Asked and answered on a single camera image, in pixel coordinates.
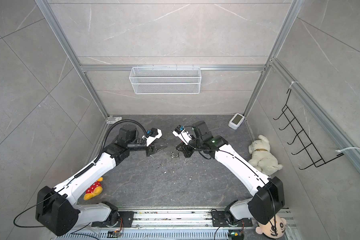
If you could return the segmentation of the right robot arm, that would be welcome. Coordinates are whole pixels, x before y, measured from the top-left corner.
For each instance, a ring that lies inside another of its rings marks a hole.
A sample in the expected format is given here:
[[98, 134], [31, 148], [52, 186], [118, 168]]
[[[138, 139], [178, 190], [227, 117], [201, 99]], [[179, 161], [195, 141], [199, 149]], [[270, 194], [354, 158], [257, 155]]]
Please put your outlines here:
[[251, 198], [234, 201], [225, 208], [229, 224], [242, 219], [254, 218], [258, 223], [276, 225], [276, 214], [285, 206], [284, 186], [277, 178], [270, 178], [251, 166], [221, 136], [213, 136], [207, 124], [199, 121], [190, 126], [177, 126], [173, 131], [182, 143], [177, 150], [186, 158], [194, 152], [204, 153], [228, 168], [247, 188]]

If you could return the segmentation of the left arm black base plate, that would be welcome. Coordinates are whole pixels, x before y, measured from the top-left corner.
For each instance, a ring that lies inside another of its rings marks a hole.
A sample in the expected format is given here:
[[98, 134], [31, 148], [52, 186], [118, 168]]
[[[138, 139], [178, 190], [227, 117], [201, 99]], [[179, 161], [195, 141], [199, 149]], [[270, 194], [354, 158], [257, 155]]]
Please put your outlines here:
[[134, 212], [122, 211], [111, 214], [110, 217], [104, 222], [92, 223], [93, 227], [100, 228], [131, 228], [134, 220]]

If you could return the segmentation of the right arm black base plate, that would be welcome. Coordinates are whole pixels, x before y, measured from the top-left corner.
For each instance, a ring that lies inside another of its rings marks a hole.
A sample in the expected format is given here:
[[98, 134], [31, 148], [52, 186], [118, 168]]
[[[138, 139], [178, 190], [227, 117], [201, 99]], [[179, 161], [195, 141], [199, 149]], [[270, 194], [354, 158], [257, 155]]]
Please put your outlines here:
[[251, 219], [244, 218], [241, 220], [235, 219], [231, 214], [225, 211], [217, 211], [212, 209], [210, 211], [214, 227], [252, 227]]

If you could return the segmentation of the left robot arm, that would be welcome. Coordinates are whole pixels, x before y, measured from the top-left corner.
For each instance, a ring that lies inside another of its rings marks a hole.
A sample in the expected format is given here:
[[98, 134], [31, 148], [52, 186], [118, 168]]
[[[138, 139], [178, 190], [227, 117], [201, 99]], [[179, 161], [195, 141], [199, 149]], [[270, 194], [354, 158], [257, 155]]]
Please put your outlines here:
[[94, 205], [77, 205], [78, 198], [86, 191], [94, 191], [104, 174], [118, 166], [131, 152], [145, 151], [149, 157], [165, 148], [156, 148], [162, 137], [157, 128], [146, 130], [134, 120], [120, 120], [109, 126], [95, 159], [73, 176], [57, 184], [39, 190], [35, 218], [39, 228], [47, 228], [56, 236], [68, 233], [72, 228], [92, 223], [113, 227], [121, 223], [118, 208], [105, 201]]

